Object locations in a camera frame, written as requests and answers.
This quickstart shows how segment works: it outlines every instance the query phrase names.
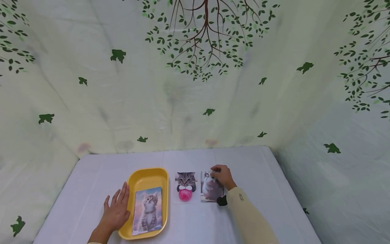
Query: picture card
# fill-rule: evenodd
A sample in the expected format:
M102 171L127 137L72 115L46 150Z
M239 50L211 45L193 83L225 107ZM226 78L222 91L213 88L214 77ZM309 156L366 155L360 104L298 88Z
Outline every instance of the picture card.
M175 174L173 203L193 204L199 199L196 172L177 172Z
M223 185L212 179L210 173L210 171L200 173L200 201L203 203L216 203L218 197L225 195Z
M132 235L162 228L161 203L161 187L136 192Z

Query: tree branch print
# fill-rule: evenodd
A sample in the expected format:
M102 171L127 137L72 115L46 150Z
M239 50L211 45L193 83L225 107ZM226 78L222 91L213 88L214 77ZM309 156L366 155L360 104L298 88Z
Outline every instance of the tree branch print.
M3 53L0 54L0 62L6 64L9 71L14 70L18 74L20 71L27 71L21 67L21 62L16 59L17 56L22 57L26 62L34 62L35 58L30 52L15 48L14 44L9 41L10 34L18 36L20 41L24 41L24 37L28 36L23 30L16 28L18 22L30 26L26 15L17 12L18 0L11 0L11 2L9 4L5 0L1 0L0 3L0 48L3 50Z
M390 100L379 96L380 92L390 87L390 82L382 79L380 70L390 62L390 49L388 39L390 33L390 0L364 0L364 10L358 14L347 14L344 21L354 18L354 26L348 34L363 40L361 51L356 51L357 41L340 47L335 55L343 55L339 65L351 65L348 71L341 73L345 81L345 90L350 96L346 101L355 102L352 109L358 111L370 111L370 104L364 101L366 98L374 99L374 104L382 102L390 105ZM384 30L366 30L368 24L382 23ZM385 110L381 118L389 118L384 115L389 113Z
M240 68L239 48L247 51L254 36L268 33L266 26L280 6L267 7L268 1L256 0L168 0L171 12L157 14L155 5L160 2L142 0L142 15L163 25L147 32L145 40L158 44L160 54L168 56L167 67L203 82L213 70L227 75L230 65Z

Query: table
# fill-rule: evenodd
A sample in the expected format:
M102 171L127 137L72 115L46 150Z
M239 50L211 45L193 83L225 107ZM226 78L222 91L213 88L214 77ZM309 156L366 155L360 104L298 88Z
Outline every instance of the table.
M206 171L226 164L248 198L268 220L280 244L321 244L271 150L266 146L150 153L88 155L80 159L34 244L87 243L103 213L103 202L135 170L163 167L170 177L169 217L156 237L109 244L238 244L241 237L227 207L216 203L173 204L175 172Z

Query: left hand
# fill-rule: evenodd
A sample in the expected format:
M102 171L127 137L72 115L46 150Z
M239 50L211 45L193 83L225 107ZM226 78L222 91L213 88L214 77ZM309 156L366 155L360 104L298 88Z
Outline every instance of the left hand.
M129 186L123 183L122 190L118 190L111 200L111 206L108 205L110 196L104 201L104 212L101 217L99 226L106 230L119 230L129 219L130 211L127 210L129 201Z

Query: yellow tray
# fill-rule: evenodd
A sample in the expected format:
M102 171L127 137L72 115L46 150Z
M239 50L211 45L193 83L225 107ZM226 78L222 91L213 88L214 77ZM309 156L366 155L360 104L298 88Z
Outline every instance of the yellow tray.
M129 196L129 201L127 203L127 210L129 210L131 214L127 222L124 224L124 226L122 226L122 228L120 228L118 231L120 237L122 237L125 240L143 239L143 238L156 236L164 229L168 220L168 196L169 196L168 181L169 181L168 173L163 168L140 169L134 172L129 177L127 183L130 187L130 196ZM163 226L160 230L155 230L140 235L132 235L135 193L137 191L142 191L142 190L155 188L155 187L161 187Z

